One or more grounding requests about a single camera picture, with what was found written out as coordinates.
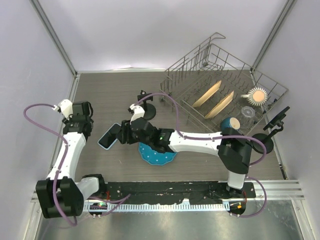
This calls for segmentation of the black phone stand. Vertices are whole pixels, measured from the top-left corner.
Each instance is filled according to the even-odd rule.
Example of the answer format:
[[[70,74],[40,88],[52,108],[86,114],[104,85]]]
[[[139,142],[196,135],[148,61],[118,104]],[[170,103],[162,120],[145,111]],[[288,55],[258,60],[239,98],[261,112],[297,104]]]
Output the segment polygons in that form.
[[[284,130],[284,122],[281,123],[280,126],[275,126],[270,130],[271,132],[269,134],[256,133],[252,136],[254,139],[257,139],[263,143],[264,147],[266,148],[267,154],[269,154],[274,149],[274,142],[272,140],[272,137],[278,132],[282,132]]]
[[[140,94],[137,96],[140,106],[144,109],[143,118],[147,121],[152,120],[157,113],[155,106],[151,103],[148,103],[148,101],[152,102],[154,100],[154,97],[150,95],[151,93],[146,93],[144,90],[141,90]]]

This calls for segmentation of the black phone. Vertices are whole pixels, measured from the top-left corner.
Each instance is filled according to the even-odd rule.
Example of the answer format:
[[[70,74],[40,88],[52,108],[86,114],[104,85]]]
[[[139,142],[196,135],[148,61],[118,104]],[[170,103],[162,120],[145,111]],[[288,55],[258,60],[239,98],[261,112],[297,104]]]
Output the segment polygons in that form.
[[[289,106],[285,107],[263,128],[263,130],[266,131],[267,129],[273,129],[275,126],[280,126],[280,124],[283,124],[283,119],[286,117],[286,113],[289,109]]]

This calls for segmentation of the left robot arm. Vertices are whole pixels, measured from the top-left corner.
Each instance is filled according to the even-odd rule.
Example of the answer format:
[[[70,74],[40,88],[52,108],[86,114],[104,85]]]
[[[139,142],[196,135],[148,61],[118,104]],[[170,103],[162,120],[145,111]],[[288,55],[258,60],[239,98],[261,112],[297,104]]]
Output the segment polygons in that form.
[[[93,129],[90,102],[62,100],[54,109],[63,115],[62,145],[51,172],[36,183],[35,191],[46,219],[77,217],[90,197],[102,199],[107,192],[101,174],[88,174],[75,182],[76,168]]]

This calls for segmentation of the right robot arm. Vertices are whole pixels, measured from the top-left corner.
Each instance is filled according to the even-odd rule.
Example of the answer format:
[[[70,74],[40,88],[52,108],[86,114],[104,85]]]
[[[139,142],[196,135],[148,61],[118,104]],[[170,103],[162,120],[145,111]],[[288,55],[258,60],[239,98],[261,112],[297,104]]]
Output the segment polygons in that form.
[[[124,120],[116,138],[121,144],[143,143],[161,154],[195,152],[219,157],[228,170],[226,193],[236,198],[244,191],[252,144],[232,128],[214,133],[178,132],[171,128],[156,128],[140,117],[134,121]]]

